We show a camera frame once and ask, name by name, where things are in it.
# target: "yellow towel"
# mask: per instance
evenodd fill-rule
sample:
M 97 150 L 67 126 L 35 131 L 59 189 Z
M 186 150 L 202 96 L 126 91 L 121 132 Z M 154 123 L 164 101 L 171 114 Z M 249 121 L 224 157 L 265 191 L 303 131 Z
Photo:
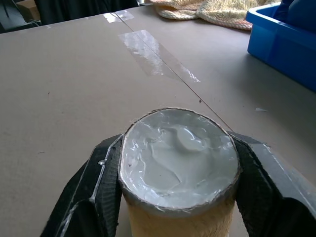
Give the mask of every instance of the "yellow towel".
M 162 17 L 176 20 L 201 18 L 215 25 L 251 30 L 248 9 L 280 0 L 149 0 Z

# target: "cylindrical container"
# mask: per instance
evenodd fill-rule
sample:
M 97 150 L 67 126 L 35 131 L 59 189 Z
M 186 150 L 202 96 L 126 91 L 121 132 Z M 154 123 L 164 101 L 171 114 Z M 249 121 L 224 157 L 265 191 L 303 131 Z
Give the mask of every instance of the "cylindrical container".
M 227 237 L 239 161 L 232 138 L 193 111 L 152 111 L 126 132 L 119 181 L 134 237 Z

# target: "white putty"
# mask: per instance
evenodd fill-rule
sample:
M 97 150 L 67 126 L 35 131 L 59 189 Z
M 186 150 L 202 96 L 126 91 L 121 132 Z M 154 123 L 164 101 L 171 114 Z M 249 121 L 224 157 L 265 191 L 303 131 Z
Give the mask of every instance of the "white putty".
M 230 137 L 190 111 L 167 109 L 135 123 L 124 139 L 121 179 L 138 198 L 166 208 L 212 202 L 235 179 Z

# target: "white paste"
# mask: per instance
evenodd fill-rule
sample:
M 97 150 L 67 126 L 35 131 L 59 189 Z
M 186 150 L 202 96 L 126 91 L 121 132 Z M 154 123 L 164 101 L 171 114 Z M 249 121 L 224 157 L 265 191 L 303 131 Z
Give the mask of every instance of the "white paste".
M 231 139 L 216 124 L 190 111 L 167 109 L 131 127 L 120 176 L 140 199 L 182 209 L 212 202 L 237 169 Z

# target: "black chair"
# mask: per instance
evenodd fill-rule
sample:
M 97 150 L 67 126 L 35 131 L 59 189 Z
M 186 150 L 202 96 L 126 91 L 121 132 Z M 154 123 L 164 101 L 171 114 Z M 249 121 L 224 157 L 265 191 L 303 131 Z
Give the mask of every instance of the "black chair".
M 138 6 L 136 0 L 35 0 L 42 25 Z

